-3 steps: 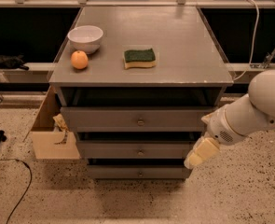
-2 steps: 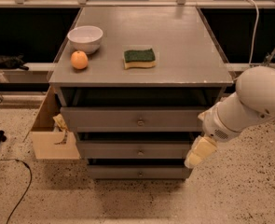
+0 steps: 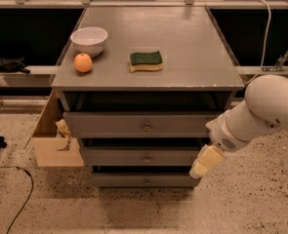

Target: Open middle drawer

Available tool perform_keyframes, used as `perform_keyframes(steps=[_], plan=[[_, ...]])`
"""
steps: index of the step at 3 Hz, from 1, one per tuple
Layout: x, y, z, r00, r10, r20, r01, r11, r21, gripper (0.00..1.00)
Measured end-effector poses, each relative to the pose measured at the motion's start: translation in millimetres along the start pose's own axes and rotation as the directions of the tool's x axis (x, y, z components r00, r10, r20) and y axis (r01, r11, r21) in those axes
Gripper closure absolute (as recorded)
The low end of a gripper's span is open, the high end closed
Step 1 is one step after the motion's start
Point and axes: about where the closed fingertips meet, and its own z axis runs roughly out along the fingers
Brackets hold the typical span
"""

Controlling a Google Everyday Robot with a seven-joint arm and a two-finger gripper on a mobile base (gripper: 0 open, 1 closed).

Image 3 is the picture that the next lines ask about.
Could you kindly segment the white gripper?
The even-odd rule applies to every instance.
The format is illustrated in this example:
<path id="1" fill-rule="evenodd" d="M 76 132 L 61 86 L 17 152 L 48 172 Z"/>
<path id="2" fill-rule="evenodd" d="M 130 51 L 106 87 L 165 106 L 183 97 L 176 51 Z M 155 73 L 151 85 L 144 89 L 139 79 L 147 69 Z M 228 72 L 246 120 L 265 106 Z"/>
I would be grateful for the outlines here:
<path id="1" fill-rule="evenodd" d="M 205 125 L 213 145 L 205 144 L 201 148 L 189 171 L 192 178 L 201 178 L 208 171 L 222 163 L 225 159 L 224 151 L 234 152 L 248 144 L 247 141 L 238 139 L 230 131 L 226 123 L 226 117 L 227 112 Z"/>

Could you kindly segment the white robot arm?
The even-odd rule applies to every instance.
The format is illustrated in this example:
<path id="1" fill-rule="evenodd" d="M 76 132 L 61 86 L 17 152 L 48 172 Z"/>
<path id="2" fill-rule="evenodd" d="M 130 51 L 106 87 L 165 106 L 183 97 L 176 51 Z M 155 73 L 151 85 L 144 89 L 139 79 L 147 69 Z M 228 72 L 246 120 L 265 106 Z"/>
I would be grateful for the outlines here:
<path id="1" fill-rule="evenodd" d="M 246 147 L 252 139 L 288 128 L 288 78 L 263 75 L 246 88 L 244 100 L 206 124 L 205 144 L 189 171 L 201 178 L 225 159 L 225 152 Z"/>

